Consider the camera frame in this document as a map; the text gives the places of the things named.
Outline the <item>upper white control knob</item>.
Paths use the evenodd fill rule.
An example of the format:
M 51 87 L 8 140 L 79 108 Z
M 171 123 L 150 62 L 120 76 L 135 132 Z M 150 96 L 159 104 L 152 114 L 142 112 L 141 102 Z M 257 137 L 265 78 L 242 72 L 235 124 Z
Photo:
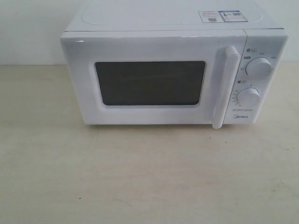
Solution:
M 272 65 L 264 57 L 255 58 L 246 66 L 246 74 L 249 79 L 260 80 L 268 77 L 272 72 Z

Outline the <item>white microwave oven body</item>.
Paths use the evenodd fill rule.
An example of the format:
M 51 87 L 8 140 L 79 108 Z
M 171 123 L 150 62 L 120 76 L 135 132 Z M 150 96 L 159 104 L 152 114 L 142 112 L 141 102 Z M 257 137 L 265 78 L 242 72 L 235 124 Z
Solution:
M 239 10 L 248 22 L 203 23 L 199 16 L 199 11 L 224 10 Z M 253 0 L 91 0 L 74 16 L 63 34 L 198 30 L 243 30 L 247 35 L 224 124 L 254 123 L 285 49 L 288 34 Z M 264 79 L 249 79 L 246 66 L 259 57 L 269 60 L 272 72 Z M 254 107 L 244 107 L 237 102 L 238 93 L 247 88 L 256 89 L 261 97 Z

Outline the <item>lower white control knob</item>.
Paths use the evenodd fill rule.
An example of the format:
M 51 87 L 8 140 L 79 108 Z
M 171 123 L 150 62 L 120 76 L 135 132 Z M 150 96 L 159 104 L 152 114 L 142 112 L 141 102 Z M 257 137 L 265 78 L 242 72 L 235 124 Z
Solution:
M 237 102 L 244 107 L 254 107 L 260 101 L 259 92 L 254 88 L 247 88 L 237 95 Z

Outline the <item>white control knob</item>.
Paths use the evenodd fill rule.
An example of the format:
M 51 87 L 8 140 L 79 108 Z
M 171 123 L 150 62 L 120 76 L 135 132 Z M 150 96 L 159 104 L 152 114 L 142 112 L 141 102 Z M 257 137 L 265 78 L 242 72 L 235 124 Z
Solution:
M 254 88 L 247 88 L 237 95 L 237 102 L 244 107 L 254 107 L 260 101 L 259 92 Z
M 272 65 L 264 57 L 255 58 L 246 66 L 246 74 L 249 79 L 260 80 L 268 77 L 272 72 Z

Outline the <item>warning label sticker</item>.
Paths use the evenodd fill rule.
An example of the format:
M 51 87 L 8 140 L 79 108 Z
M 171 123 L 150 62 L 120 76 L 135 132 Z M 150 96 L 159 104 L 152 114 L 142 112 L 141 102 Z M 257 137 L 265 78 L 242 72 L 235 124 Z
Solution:
M 203 23 L 248 22 L 239 10 L 199 11 Z

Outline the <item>white microwave door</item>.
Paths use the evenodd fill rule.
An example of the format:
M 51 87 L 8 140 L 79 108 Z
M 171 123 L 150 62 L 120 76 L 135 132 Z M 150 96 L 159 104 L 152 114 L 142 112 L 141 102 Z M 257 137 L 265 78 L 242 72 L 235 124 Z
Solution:
M 224 124 L 243 30 L 65 32 L 87 125 Z

